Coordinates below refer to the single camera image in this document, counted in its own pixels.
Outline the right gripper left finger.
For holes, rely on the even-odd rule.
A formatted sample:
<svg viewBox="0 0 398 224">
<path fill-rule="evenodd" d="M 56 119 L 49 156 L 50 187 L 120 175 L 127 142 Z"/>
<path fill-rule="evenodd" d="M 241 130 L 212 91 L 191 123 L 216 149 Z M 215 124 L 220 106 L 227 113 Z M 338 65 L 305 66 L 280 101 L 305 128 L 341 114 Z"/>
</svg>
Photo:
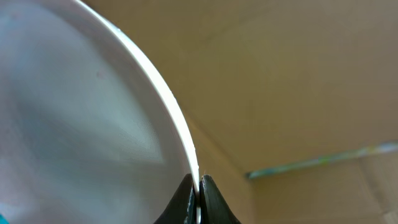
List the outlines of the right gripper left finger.
<svg viewBox="0 0 398 224">
<path fill-rule="evenodd" d="M 193 178 L 187 174 L 154 224 L 196 224 L 197 202 Z"/>
</svg>

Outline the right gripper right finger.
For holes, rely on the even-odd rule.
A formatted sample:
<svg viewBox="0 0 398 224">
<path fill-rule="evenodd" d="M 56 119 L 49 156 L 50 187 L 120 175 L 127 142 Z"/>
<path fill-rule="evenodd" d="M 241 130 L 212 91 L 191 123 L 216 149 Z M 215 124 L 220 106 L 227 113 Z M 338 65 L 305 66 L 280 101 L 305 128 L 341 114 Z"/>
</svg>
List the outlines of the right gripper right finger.
<svg viewBox="0 0 398 224">
<path fill-rule="evenodd" d="M 201 224 L 241 224 L 210 175 L 200 181 L 200 208 Z"/>
</svg>

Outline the white plate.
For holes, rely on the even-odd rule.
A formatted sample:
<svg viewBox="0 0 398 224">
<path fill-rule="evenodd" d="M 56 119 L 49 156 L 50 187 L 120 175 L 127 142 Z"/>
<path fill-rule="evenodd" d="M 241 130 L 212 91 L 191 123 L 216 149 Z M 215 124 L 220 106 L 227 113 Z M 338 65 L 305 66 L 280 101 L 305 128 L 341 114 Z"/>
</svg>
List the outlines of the white plate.
<svg viewBox="0 0 398 224">
<path fill-rule="evenodd" d="M 9 223 L 154 223 L 187 174 L 197 202 L 182 111 L 122 30 L 82 1 L 1 2 Z"/>
</svg>

